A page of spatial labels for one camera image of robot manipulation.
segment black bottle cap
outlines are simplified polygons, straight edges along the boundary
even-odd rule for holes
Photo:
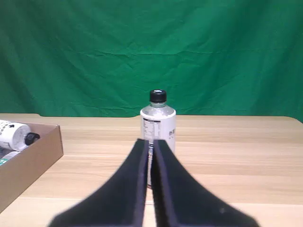
[[[39,134],[30,132],[29,134],[27,134],[27,136],[25,136],[25,144],[27,146],[29,146],[29,145],[33,144],[38,139],[40,139]]]
[[[166,102],[166,91],[165,90],[151,90],[150,101],[152,103],[164,103]]]

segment bottle label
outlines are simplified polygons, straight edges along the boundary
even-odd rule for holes
[[[166,140],[171,151],[175,151],[176,112],[169,116],[163,116],[161,119],[153,118],[142,112],[141,116],[142,137],[149,141],[147,184],[151,185],[153,140]]]
[[[0,147],[11,149],[6,136],[6,130],[10,126],[11,122],[0,120]]]
[[[0,159],[0,166],[3,165],[4,163],[6,163],[7,161],[8,161],[8,159],[6,159],[6,158]]]

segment table surface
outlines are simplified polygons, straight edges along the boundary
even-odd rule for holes
[[[0,119],[61,125],[64,156],[0,214],[3,227],[45,227],[119,168],[140,118]],[[262,227],[303,226],[303,125],[288,117],[177,116],[176,156],[203,186]],[[154,227],[147,192],[143,226]]]

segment water bottle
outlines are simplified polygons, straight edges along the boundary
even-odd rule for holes
[[[3,165],[4,163],[6,163],[8,160],[12,159],[14,156],[16,156],[19,153],[20,153],[19,151],[12,151],[12,152],[8,153],[7,155],[5,155],[4,157],[2,157],[0,159],[0,166]]]
[[[150,105],[140,111],[141,136],[149,141],[147,175],[149,187],[151,186],[153,140],[166,140],[171,151],[175,151],[176,111],[166,105],[166,100],[165,90],[152,90],[150,92]]]
[[[0,147],[22,151],[39,139],[26,124],[0,120]]]

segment white bottle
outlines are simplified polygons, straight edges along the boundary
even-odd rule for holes
[[[166,91],[156,89],[150,92],[150,105],[140,111],[141,136],[149,141],[147,184],[151,185],[153,140],[166,140],[175,152],[176,111],[166,105]]]
[[[16,156],[19,153],[20,153],[19,151],[12,151],[12,152],[8,153],[7,155],[5,155],[4,157],[2,157],[0,159],[0,166],[3,165],[4,163],[6,163],[8,160],[12,159],[14,156]]]
[[[26,124],[0,120],[0,147],[22,151],[40,138]]]

